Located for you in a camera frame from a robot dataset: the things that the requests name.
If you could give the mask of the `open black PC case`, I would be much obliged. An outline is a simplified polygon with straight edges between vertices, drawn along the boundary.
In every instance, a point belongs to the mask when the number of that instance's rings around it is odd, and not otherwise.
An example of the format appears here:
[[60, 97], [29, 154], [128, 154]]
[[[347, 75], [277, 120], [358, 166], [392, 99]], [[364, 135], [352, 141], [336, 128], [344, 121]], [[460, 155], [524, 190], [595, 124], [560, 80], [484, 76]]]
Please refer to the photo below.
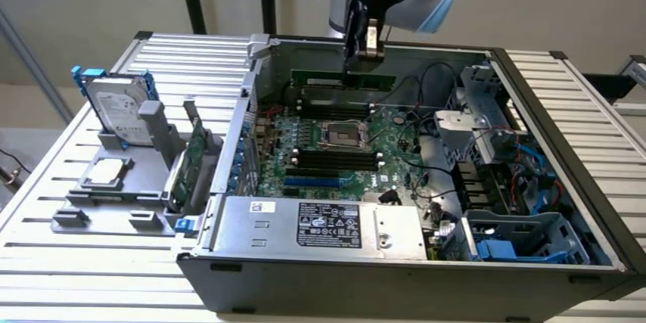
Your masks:
[[[336, 39], [269, 36], [247, 48], [249, 76], [233, 110], [213, 180], [196, 224], [196, 246], [176, 263], [207, 309], [217, 313], [542, 322], [591, 300], [618, 300], [646, 288], [646, 244], [615, 203], [646, 202], [646, 141], [559, 51], [390, 43], [367, 72], [395, 76], [388, 92], [340, 89], [354, 102], [418, 114], [420, 168], [428, 177], [415, 207], [427, 258], [323, 261], [216, 256], [209, 250], [219, 206], [260, 197], [257, 120], [269, 107], [296, 108], [303, 87], [292, 70], [342, 72]], [[447, 108], [460, 73], [495, 70], [495, 97], [520, 133], [506, 163], [448, 165], [434, 114]], [[466, 211], [531, 216], [559, 213], [588, 265], [466, 259], [454, 231]]]

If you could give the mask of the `silver metal drive cage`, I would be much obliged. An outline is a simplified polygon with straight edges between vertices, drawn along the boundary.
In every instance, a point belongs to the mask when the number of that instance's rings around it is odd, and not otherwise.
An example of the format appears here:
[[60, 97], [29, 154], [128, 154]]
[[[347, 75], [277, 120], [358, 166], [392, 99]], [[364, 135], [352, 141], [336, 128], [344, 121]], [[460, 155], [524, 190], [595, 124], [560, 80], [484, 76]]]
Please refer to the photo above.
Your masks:
[[495, 97], [503, 84], [490, 66], [474, 65], [460, 73], [447, 108], [434, 114], [448, 165], [506, 163], [518, 157], [520, 133], [515, 131]]

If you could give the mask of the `silver CPU chip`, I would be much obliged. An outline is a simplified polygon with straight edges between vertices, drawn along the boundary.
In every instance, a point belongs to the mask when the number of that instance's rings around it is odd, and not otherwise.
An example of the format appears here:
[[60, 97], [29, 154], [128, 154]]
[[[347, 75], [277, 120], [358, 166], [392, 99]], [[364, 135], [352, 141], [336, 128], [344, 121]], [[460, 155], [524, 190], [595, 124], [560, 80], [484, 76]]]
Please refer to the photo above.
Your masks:
[[121, 159], [100, 159], [87, 175], [89, 183], [93, 184], [109, 184], [116, 178], [123, 170], [123, 160]]

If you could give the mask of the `green RAM stick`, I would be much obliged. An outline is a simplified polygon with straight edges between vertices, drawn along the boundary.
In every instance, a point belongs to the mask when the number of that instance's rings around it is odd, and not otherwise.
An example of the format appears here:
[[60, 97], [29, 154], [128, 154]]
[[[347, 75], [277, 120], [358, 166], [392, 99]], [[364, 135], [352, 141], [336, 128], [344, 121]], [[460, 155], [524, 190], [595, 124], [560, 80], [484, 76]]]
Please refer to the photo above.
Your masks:
[[343, 73], [322, 70], [292, 70], [291, 80], [296, 87], [350, 89], [388, 92], [395, 85], [395, 76], [372, 73]]

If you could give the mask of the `silver power supply unit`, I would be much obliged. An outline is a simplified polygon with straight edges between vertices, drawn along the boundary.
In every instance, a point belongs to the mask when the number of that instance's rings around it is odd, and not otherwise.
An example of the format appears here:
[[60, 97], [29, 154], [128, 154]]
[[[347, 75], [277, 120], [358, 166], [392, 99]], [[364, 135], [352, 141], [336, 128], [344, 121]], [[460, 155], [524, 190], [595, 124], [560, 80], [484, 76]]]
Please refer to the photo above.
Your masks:
[[415, 207], [268, 197], [224, 199], [209, 250], [216, 256], [251, 259], [427, 258]]

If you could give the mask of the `black expansion slot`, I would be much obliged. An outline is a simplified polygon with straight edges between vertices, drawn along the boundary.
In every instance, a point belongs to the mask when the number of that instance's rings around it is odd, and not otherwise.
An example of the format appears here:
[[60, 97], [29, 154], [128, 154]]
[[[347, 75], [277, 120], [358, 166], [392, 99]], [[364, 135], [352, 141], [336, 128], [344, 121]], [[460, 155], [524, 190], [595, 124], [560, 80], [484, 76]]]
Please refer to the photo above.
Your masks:
[[332, 188], [299, 188], [284, 187], [281, 190], [284, 197], [304, 198], [312, 200], [336, 200], [339, 191]]

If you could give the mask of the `black RAM slot bank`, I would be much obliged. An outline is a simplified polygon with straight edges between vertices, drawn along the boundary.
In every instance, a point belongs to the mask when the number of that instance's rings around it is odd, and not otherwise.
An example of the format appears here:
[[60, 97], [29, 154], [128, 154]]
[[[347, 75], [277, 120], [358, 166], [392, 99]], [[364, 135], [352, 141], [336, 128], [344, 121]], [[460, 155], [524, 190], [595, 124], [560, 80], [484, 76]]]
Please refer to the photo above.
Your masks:
[[354, 102], [352, 95], [340, 89], [303, 87], [296, 98], [296, 115], [319, 121], [364, 121], [375, 112], [375, 106]]
[[350, 151], [308, 151], [293, 149], [291, 163], [297, 168], [375, 171], [382, 160], [376, 154]]

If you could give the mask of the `silver CPU socket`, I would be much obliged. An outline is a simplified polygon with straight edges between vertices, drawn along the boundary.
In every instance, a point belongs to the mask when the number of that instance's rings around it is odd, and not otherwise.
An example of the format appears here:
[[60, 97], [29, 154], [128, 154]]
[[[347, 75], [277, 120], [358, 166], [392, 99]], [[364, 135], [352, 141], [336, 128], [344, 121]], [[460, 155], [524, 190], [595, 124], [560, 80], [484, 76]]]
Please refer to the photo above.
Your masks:
[[320, 136], [316, 144], [322, 148], [367, 148], [367, 125], [359, 120], [328, 121], [319, 126]]

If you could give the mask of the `grey metal frame post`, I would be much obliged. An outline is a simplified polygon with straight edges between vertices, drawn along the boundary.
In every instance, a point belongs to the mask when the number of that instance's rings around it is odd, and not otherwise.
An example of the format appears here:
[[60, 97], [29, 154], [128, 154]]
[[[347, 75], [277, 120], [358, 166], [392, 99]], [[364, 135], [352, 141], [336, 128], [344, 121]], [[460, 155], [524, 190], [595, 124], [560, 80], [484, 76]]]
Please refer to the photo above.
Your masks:
[[15, 53], [17, 54], [19, 59], [21, 60], [27, 68], [27, 71], [35, 80], [35, 84], [39, 86], [40, 91], [44, 94], [44, 97], [47, 98], [51, 106], [53, 107], [53, 110], [56, 111], [64, 123], [69, 124], [73, 118], [73, 113], [71, 111], [68, 103], [64, 100], [63, 95], [59, 92], [56, 86], [51, 82], [43, 67], [39, 65], [39, 62], [19, 35], [19, 32], [9, 20], [9, 17], [7, 16], [1, 8], [0, 8], [0, 33], [4, 35]]

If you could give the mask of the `grey parts rack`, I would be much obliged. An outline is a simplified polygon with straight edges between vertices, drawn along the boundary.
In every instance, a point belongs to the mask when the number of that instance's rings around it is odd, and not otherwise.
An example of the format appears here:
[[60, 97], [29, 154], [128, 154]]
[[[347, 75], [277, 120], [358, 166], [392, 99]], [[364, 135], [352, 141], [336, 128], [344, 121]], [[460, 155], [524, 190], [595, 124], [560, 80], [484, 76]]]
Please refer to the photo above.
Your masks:
[[[169, 175], [192, 131], [179, 132], [168, 122], [160, 101], [144, 101], [139, 108], [151, 135], [152, 146], [128, 146], [116, 135], [99, 133], [101, 142], [75, 187], [65, 195], [65, 205], [53, 213], [51, 229], [60, 234], [125, 234], [172, 236], [176, 220], [199, 216], [167, 210]], [[221, 152], [221, 137], [212, 133], [213, 161], [207, 179], [209, 186]], [[89, 183], [87, 175], [100, 159], [121, 159], [124, 166], [109, 184]]]

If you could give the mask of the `aluminium profile beam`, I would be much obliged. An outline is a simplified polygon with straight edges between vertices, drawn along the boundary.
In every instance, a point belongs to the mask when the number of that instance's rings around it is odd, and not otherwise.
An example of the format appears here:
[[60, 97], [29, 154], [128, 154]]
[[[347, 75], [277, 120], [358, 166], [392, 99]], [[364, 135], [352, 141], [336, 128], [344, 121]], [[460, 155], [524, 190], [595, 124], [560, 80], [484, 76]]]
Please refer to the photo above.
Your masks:
[[614, 108], [624, 116], [646, 116], [646, 55], [630, 55], [619, 74], [628, 76], [635, 81], [635, 86], [627, 96], [612, 104]]

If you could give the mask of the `blue expansion slot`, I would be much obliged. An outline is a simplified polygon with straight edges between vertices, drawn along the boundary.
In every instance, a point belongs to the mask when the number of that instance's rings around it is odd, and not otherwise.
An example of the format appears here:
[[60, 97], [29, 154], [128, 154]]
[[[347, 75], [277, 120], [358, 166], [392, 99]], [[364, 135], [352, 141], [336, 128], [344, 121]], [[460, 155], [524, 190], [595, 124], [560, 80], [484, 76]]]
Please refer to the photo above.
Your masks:
[[283, 180], [284, 186], [310, 187], [310, 188], [340, 188], [342, 181], [335, 178], [305, 178], [287, 177]]

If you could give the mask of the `grey-blue disk bay cage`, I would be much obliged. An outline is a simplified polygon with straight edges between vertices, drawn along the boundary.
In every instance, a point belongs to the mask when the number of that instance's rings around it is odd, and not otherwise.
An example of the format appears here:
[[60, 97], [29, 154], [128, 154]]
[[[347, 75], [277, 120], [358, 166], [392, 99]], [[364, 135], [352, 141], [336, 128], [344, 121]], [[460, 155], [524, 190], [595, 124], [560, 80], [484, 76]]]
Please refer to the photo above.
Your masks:
[[559, 213], [518, 216], [468, 210], [454, 231], [470, 261], [590, 264], [574, 228]]

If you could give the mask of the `green graphics card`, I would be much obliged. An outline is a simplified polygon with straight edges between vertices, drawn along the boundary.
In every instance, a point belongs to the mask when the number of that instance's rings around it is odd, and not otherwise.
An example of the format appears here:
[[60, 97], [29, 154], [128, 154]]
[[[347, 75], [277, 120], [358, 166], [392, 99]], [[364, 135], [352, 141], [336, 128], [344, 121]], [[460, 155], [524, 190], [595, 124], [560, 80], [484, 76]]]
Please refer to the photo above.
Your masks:
[[208, 195], [205, 184], [213, 169], [211, 167], [213, 140], [211, 131], [204, 127], [195, 101], [184, 100], [183, 107], [192, 131], [169, 175], [167, 210], [184, 216], [200, 213], [205, 205]]

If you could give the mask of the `silver hard disk blue carrier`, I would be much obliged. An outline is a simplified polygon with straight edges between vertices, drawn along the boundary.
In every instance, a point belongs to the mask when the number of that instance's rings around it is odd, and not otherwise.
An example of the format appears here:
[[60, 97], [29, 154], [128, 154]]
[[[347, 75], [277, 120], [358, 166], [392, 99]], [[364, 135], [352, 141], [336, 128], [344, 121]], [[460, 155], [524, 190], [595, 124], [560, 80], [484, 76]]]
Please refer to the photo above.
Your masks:
[[141, 73], [109, 73], [104, 69], [71, 69], [72, 80], [88, 99], [103, 131], [116, 135], [121, 144], [152, 146], [151, 135], [139, 117], [144, 101], [157, 101], [155, 79], [148, 70]]

